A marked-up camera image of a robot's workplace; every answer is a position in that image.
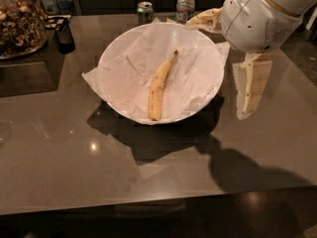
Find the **plastic bottle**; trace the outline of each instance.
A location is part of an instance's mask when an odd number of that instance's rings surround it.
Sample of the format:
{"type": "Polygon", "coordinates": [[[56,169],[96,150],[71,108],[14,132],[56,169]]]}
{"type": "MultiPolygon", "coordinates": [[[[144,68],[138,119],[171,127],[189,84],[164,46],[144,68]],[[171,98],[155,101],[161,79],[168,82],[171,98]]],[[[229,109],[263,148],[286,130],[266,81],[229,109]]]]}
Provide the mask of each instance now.
{"type": "Polygon", "coordinates": [[[177,0],[176,21],[185,24],[195,12],[195,0],[177,0]]]}

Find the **white napkin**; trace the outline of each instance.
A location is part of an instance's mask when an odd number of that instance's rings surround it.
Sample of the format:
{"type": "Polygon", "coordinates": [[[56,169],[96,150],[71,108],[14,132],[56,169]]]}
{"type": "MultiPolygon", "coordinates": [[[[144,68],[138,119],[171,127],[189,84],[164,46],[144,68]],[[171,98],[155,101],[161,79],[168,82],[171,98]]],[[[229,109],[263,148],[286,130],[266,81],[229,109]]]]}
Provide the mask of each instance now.
{"type": "Polygon", "coordinates": [[[169,123],[202,109],[218,92],[229,44],[214,45],[198,31],[155,23],[123,34],[97,67],[83,74],[91,88],[120,114],[143,124],[169,123]],[[178,59],[167,78],[162,119],[148,118],[152,77],[172,53],[178,59]]]}

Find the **jar of nuts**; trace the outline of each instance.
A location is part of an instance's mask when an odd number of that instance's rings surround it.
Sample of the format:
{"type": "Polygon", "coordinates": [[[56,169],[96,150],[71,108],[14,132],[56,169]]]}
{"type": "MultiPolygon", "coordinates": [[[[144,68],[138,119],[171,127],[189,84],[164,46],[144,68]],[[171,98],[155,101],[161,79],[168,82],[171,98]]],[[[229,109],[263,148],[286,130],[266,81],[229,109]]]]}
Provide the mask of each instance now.
{"type": "Polygon", "coordinates": [[[47,40],[33,0],[0,0],[0,60],[32,54],[47,40]]]}

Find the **metal can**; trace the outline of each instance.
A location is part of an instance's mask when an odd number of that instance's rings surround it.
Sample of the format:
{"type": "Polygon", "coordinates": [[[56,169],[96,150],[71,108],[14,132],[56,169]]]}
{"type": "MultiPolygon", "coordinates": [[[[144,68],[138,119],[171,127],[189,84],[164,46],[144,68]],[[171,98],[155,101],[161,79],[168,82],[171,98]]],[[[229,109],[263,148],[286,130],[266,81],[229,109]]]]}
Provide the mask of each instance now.
{"type": "Polygon", "coordinates": [[[139,3],[137,13],[138,13],[139,25],[151,23],[154,18],[154,10],[153,10],[152,3],[150,2],[139,3]]]}

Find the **countertop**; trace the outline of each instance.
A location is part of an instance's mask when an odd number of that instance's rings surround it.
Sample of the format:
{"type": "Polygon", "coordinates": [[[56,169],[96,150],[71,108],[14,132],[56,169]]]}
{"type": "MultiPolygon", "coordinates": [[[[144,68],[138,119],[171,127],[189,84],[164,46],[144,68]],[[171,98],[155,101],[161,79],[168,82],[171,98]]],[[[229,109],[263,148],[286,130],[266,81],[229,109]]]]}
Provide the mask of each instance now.
{"type": "Polygon", "coordinates": [[[72,17],[58,90],[0,98],[0,214],[317,184],[317,88],[281,50],[247,120],[235,51],[221,93],[193,117],[143,126],[113,111],[81,74],[136,26],[136,15],[72,17]]]}

